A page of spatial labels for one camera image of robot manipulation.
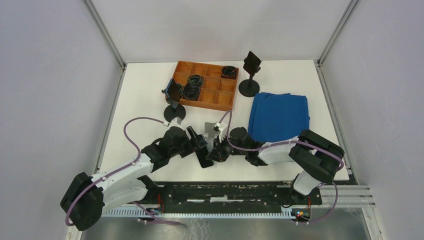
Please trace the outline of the black phone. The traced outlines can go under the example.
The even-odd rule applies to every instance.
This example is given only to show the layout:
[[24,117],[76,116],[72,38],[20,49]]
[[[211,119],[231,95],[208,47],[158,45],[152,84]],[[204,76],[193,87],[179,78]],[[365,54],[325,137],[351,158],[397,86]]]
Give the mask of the black phone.
[[249,75],[254,76],[260,70],[262,60],[252,51],[249,51],[247,57],[243,60],[243,62],[243,69]]
[[171,78],[167,87],[164,89],[165,100],[170,105],[177,105],[182,97],[183,86]]
[[208,146],[204,146],[204,147],[197,149],[195,151],[195,154],[196,154],[196,157],[199,161],[199,164],[203,169],[212,167],[215,164],[214,161],[206,159],[206,157],[209,153],[210,152],[209,152]]

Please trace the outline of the silver metal phone stand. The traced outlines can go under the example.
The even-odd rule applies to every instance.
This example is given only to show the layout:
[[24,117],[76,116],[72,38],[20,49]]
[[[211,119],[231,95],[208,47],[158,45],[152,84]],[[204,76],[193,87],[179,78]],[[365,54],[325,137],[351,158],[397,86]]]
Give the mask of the silver metal phone stand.
[[204,133],[207,138],[214,139],[219,135],[219,131],[215,130],[215,122],[205,122],[204,123]]

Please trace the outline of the black phone stand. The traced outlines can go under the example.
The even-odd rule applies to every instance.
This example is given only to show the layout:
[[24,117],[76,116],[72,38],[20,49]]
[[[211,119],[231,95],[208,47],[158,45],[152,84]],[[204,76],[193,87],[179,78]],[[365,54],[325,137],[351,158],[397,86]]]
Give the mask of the black phone stand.
[[183,105],[177,103],[176,107],[174,107],[173,100],[167,95],[166,91],[163,89],[161,91],[163,94],[165,94],[165,101],[168,103],[168,106],[165,108],[163,112],[163,116],[166,121],[171,122],[174,118],[179,117],[181,120],[183,120],[186,117],[186,109]]
[[238,86],[239,92],[245,97],[254,97],[260,91],[258,82],[253,80],[254,76],[255,75],[249,75],[249,78],[241,81]]

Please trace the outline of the blue cloth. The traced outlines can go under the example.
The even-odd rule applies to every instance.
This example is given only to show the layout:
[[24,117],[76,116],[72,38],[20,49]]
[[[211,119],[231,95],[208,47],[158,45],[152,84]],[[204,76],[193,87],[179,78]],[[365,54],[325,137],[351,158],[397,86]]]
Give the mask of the blue cloth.
[[248,134],[258,142],[280,142],[310,128],[308,99],[304,95],[260,92],[253,98]]

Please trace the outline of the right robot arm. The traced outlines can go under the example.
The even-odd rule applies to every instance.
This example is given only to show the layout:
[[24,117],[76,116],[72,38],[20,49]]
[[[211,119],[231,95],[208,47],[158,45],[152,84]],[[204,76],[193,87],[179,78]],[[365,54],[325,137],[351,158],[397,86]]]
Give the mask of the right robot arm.
[[302,168],[288,190],[295,204],[306,201],[313,190],[333,183],[336,173],[344,166],[344,150],[310,129],[298,136],[277,142],[254,140],[244,127],[237,127],[225,137],[217,136],[206,160],[223,163],[229,156],[244,156],[256,167],[283,162],[295,162]]

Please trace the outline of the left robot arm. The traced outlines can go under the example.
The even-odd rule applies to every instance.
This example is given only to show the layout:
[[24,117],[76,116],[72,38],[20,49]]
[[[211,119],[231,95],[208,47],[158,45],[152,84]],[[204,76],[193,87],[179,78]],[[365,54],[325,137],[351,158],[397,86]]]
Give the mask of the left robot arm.
[[157,190],[148,175],[166,166],[171,158],[203,152],[207,145],[203,135],[191,126],[172,126],[163,137],[138,149],[134,159],[103,173],[77,174],[60,201],[66,213],[65,224],[85,231],[116,207],[140,200],[153,203]]

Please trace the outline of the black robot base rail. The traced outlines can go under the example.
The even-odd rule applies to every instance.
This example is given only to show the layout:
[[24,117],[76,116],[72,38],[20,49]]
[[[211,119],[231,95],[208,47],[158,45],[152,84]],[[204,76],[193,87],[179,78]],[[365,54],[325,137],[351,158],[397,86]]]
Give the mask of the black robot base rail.
[[323,203],[317,188],[309,196],[294,194],[290,181],[158,181],[137,203],[160,205],[165,214],[279,213],[284,207]]

